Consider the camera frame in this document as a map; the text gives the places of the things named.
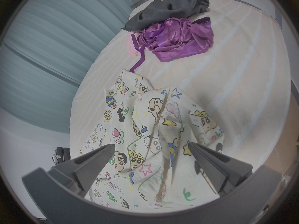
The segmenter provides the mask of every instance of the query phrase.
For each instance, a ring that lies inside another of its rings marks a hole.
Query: purple strap
[[[165,24],[162,22],[162,27],[158,30],[158,31],[154,31],[154,32],[146,32],[144,35],[146,38],[150,38],[150,37],[155,37],[157,35],[159,35],[161,32],[164,31],[165,29]],[[130,72],[132,73],[135,73],[135,69],[137,67],[139,67],[144,61],[145,61],[145,54],[144,54],[144,50],[145,50],[145,45],[142,45],[139,49],[139,46],[138,46],[138,42],[136,40],[136,37],[135,37],[135,34],[132,34],[132,41],[133,41],[133,44],[134,44],[134,47],[137,51],[140,51],[141,53],[141,58],[140,60],[135,64],[133,65],[133,67],[130,69]]]

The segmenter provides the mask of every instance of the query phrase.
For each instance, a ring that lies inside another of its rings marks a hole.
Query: teal curtain
[[[132,0],[29,0],[0,46],[0,106],[69,133],[72,100],[88,69],[132,12]]]

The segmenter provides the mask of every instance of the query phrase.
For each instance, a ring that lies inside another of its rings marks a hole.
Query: cartoon print shirt
[[[91,201],[127,211],[163,212],[219,197],[188,144],[221,152],[224,132],[178,87],[155,90],[145,78],[122,70],[104,99],[103,119],[79,150],[82,155],[115,145],[89,191]]]

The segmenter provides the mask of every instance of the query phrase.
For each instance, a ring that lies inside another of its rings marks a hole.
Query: blue star
[[[178,90],[175,88],[175,89],[173,90],[173,92],[171,93],[171,98],[173,98],[174,96],[176,96],[176,97],[180,98],[180,97],[179,97],[179,95],[182,95],[182,93],[178,92]]]

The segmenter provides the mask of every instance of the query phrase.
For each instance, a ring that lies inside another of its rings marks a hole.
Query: yellow star
[[[162,124],[167,126],[176,126],[176,123],[169,119],[164,119],[164,122]]]
[[[189,155],[189,156],[191,156],[191,151],[190,151],[188,145],[189,145],[189,141],[188,141],[187,144],[183,147],[183,148],[184,148],[184,155]]]

